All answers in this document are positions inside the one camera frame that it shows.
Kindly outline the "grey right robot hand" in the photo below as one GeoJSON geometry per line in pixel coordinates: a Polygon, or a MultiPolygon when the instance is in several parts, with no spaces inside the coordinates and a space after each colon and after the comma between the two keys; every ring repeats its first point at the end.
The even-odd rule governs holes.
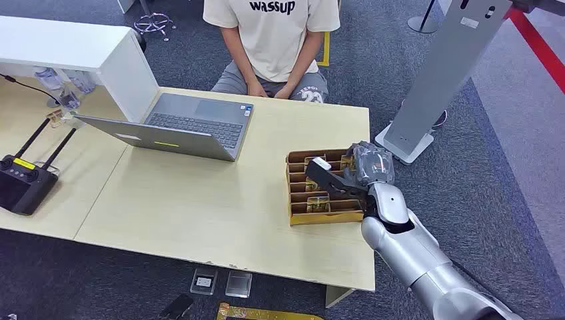
{"type": "Polygon", "coordinates": [[[344,169],[346,180],[369,186],[382,182],[394,185],[395,173],[392,153],[367,141],[353,143],[346,152],[352,157],[352,167],[344,169]]]}

